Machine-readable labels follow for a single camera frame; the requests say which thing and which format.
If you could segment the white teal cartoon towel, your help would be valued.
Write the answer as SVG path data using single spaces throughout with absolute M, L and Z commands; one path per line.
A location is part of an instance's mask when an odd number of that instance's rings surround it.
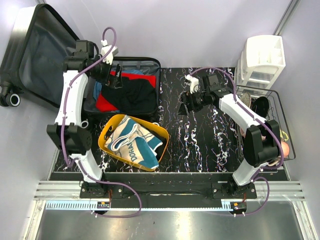
M 159 166 L 158 148 L 163 145 L 161 138 L 125 115 L 106 139 L 104 147 L 124 160 L 154 170 Z

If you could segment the white black space suitcase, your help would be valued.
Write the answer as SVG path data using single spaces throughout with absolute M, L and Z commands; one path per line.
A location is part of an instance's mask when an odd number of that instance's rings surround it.
M 55 108 L 61 105 L 63 93 L 63 63 L 76 51 L 79 37 L 49 4 L 37 4 L 21 8 L 16 17 L 2 63 L 0 65 L 0 106 L 17 107 L 20 95 L 29 93 Z M 136 118 L 156 122 L 161 64 L 151 57 L 116 56 L 112 74 L 117 65 L 125 71 L 139 70 L 145 76 L 155 76 L 157 105 L 152 110 L 139 113 L 105 111 L 96 107 L 94 99 L 95 79 L 89 78 L 82 103 L 81 120 L 113 116 L 124 113 Z

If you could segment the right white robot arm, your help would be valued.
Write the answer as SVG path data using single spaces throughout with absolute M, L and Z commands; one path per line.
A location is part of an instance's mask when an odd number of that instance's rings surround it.
M 266 120 L 244 105 L 229 87 L 219 82 L 216 74 L 207 75 L 202 80 L 188 74 L 185 81 L 189 90 L 180 95 L 179 115 L 188 115 L 206 105 L 213 105 L 227 114 L 245 133 L 244 159 L 227 185 L 228 195 L 239 198 L 258 170 L 281 155 L 280 126 L 275 120 Z

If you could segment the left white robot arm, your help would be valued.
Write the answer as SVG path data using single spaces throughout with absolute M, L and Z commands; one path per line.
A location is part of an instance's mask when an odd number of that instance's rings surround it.
M 97 198 L 108 193 L 108 186 L 102 182 L 102 170 L 93 156 L 92 135 L 82 126 L 82 106 L 89 78 L 102 84 L 108 83 L 114 55 L 118 48 L 103 39 L 99 54 L 95 44 L 88 40 L 77 40 L 73 55 L 63 61 L 63 91 L 61 103 L 54 124 L 46 128 L 48 136 L 62 151 L 66 166 L 77 165 L 83 180 L 93 183 L 90 192 Z

